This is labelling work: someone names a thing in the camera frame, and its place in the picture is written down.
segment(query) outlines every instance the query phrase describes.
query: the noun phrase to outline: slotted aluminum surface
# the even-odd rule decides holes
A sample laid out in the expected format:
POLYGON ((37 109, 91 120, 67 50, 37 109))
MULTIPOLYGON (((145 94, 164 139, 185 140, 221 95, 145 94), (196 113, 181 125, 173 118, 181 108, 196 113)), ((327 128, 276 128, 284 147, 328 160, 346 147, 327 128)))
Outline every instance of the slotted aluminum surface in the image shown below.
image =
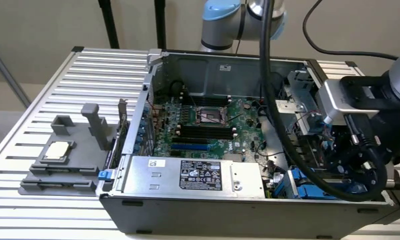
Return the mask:
MULTIPOLYGON (((75 122, 85 122, 80 115, 83 103, 97 103, 100 115, 109 123, 117 123, 117 102, 124 98, 129 100, 131 118, 137 100, 133 93, 140 90, 147 74, 147 53, 85 48, 67 58, 0 144, 0 239, 141 239, 141 236, 124 235, 117 230, 96 197, 27 196, 19 194, 17 188, 49 139, 51 121, 57 114, 71 115, 75 122)), ((319 63, 327 64, 322 67, 331 76, 335 71, 327 69, 343 69, 346 64, 319 63)), ((148 239, 197 237, 149 236, 148 239)), ((390 225, 370 225, 344 240, 400 240, 400 220, 390 225)))

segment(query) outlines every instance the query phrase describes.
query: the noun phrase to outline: sticker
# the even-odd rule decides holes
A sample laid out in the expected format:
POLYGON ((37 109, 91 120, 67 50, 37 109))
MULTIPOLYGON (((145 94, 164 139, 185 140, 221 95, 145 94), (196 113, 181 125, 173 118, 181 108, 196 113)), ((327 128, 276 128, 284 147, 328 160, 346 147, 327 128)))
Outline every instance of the sticker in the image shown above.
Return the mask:
POLYGON ((220 70, 220 71, 229 72, 229 71, 232 70, 232 66, 228 66, 228 65, 220 65, 220 66, 219 66, 219 70, 220 70))
POLYGON ((179 187, 185 190, 223 190, 219 161, 180 161, 179 187))
POLYGON ((164 167, 167 165, 167 160, 164 159, 149 159, 148 167, 164 167))

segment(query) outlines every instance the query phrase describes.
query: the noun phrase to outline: white wall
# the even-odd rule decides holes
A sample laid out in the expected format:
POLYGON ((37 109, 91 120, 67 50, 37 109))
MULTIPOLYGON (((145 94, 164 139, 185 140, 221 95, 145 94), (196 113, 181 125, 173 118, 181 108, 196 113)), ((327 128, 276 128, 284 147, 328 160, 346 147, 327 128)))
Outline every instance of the white wall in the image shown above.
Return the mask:
MULTIPOLYGON (((390 60, 323 55, 310 47, 302 23, 315 1, 285 0, 288 23, 271 54, 351 60, 367 74, 382 74, 390 60)), ((204 2, 167 0, 169 49, 199 48, 204 2)), ((121 48, 155 48, 153 0, 112 0, 112 8, 121 48)), ((311 37, 323 48, 400 54, 400 0, 327 0, 310 20, 311 37)), ((109 47, 96 0, 0 0, 0 56, 19 82, 44 84, 73 46, 109 47)), ((257 54, 259 43, 241 42, 239 53, 257 54)))

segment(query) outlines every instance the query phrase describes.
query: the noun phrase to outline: motherboard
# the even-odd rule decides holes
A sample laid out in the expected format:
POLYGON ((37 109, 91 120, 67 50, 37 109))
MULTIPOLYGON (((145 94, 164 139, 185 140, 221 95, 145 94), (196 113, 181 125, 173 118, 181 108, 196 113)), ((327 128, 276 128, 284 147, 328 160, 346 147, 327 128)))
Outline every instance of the motherboard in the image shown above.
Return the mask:
POLYGON ((256 99, 231 96, 172 98, 155 105, 153 155, 251 162, 264 168, 259 110, 256 99))

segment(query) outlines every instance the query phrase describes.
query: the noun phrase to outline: power supply label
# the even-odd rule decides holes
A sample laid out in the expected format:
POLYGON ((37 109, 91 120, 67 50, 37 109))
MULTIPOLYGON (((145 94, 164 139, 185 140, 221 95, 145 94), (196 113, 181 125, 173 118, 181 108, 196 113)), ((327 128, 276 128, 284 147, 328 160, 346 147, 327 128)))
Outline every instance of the power supply label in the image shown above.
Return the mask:
POLYGON ((223 191, 219 161, 180 161, 179 187, 187 190, 223 191))

